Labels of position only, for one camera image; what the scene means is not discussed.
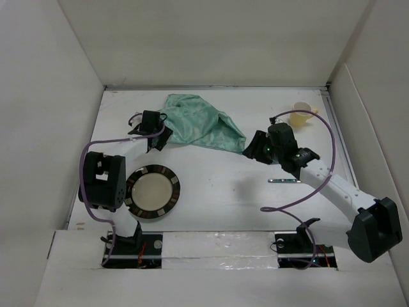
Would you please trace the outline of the green patterned cloth napkin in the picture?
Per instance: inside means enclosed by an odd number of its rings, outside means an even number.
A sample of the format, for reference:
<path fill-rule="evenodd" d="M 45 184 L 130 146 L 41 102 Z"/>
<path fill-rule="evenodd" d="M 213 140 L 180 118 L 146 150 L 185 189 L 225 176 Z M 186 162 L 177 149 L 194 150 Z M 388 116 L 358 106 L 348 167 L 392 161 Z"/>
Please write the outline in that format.
<path fill-rule="evenodd" d="M 199 95 L 170 94 L 161 113 L 173 133 L 169 142 L 241 154 L 246 137 L 230 116 Z"/>

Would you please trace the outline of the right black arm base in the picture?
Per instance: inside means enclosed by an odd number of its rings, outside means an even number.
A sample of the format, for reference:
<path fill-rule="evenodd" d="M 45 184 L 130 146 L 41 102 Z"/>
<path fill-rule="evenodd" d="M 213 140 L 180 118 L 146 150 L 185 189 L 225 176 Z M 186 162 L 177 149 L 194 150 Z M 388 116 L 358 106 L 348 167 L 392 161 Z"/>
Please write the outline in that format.
<path fill-rule="evenodd" d="M 313 240 L 306 226 L 319 221 L 312 218 L 300 224 L 295 230 L 278 231 L 274 233 L 274 240 L 270 249 L 277 254 L 280 269 L 306 269 L 309 262 L 311 268 L 337 268 L 335 252 L 332 246 L 324 244 L 313 245 Z"/>

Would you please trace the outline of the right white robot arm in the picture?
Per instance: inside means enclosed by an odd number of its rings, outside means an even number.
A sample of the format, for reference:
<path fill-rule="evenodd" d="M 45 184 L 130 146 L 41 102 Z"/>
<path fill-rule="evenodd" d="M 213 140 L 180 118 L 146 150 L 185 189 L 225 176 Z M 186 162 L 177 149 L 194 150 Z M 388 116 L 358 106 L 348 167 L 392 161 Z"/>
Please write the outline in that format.
<path fill-rule="evenodd" d="M 300 148 L 292 128 L 276 123 L 268 131 L 256 131 L 243 155 L 264 164 L 277 162 L 281 168 L 309 185 L 335 205 L 351 228 L 317 226 L 295 236 L 297 248 L 309 252 L 318 243 L 350 249 L 360 260 L 371 263 L 403 240 L 397 205 L 390 198 L 367 194 L 325 165 L 309 148 Z"/>

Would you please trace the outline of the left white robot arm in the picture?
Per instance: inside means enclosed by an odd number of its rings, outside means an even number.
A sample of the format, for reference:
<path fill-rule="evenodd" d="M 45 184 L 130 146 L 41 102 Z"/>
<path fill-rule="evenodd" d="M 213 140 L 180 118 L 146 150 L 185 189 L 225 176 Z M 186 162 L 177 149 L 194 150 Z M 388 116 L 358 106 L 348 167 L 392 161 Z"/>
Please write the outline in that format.
<path fill-rule="evenodd" d="M 78 197 L 89 216 L 111 225 L 114 237 L 127 253 L 142 248 L 142 237 L 135 233 L 138 222 L 125 205 L 127 168 L 141 155 L 164 147 L 172 130 L 166 127 L 167 115 L 160 111 L 143 111 L 138 123 L 125 137 L 92 141 L 81 152 Z"/>

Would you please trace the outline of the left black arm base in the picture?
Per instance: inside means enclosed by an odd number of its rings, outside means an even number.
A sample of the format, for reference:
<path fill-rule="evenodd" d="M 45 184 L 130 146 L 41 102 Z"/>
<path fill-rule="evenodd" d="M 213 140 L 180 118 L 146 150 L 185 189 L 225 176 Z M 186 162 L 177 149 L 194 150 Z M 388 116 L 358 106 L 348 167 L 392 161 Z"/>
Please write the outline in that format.
<path fill-rule="evenodd" d="M 105 244 L 102 267 L 106 269 L 161 269 L 163 233 L 144 232 L 138 225 L 131 237 L 116 236 L 111 250 L 112 232 L 100 240 Z"/>

